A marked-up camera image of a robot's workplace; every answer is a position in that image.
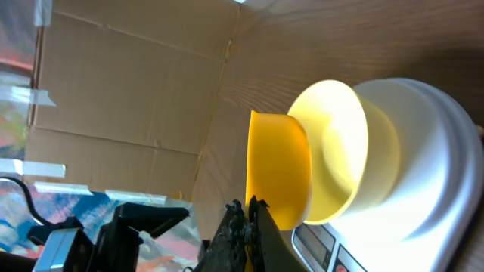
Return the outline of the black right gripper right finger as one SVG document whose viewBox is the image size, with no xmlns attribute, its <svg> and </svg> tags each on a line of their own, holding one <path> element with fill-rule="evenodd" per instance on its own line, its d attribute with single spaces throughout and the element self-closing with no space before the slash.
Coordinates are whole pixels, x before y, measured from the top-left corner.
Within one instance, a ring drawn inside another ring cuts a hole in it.
<svg viewBox="0 0 484 272">
<path fill-rule="evenodd" d="M 304 272 L 306 267 L 290 251 L 272 218 L 269 205 L 252 196 L 249 201 L 251 223 L 250 261 L 254 271 Z"/>
</svg>

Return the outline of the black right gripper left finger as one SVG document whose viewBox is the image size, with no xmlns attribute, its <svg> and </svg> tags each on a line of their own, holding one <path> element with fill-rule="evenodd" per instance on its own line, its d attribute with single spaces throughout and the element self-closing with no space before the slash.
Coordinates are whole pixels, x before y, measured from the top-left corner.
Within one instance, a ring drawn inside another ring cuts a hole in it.
<svg viewBox="0 0 484 272">
<path fill-rule="evenodd" d="M 239 200 L 225 205 L 225 215 L 194 271 L 244 272 L 248 219 Z"/>
</svg>

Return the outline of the yellow measuring scoop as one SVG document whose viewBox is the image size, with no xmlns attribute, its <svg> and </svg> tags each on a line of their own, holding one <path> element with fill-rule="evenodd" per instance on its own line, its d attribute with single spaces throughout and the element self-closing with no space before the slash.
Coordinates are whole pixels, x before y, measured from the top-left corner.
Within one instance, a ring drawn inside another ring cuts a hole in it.
<svg viewBox="0 0 484 272">
<path fill-rule="evenodd" d="M 265 201 L 279 230 L 307 218 L 312 197 L 312 158 L 300 123 L 285 114 L 250 114 L 245 203 Z"/>
</svg>

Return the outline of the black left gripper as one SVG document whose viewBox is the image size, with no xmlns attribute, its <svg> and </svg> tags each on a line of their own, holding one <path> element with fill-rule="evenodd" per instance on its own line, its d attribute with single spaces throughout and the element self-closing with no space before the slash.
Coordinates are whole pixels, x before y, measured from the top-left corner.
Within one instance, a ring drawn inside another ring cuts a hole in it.
<svg viewBox="0 0 484 272">
<path fill-rule="evenodd" d="M 92 242 L 94 251 L 86 272 L 135 271 L 139 246 L 143 243 L 140 233 L 148 233 L 156 239 L 188 216 L 189 211 L 182 207 L 155 207 L 131 202 L 117 206 L 112 220 L 101 226 L 97 240 Z M 61 223 L 32 227 L 27 237 L 33 243 L 45 246 L 53 231 L 71 228 L 84 231 L 77 218 L 69 217 Z"/>
</svg>

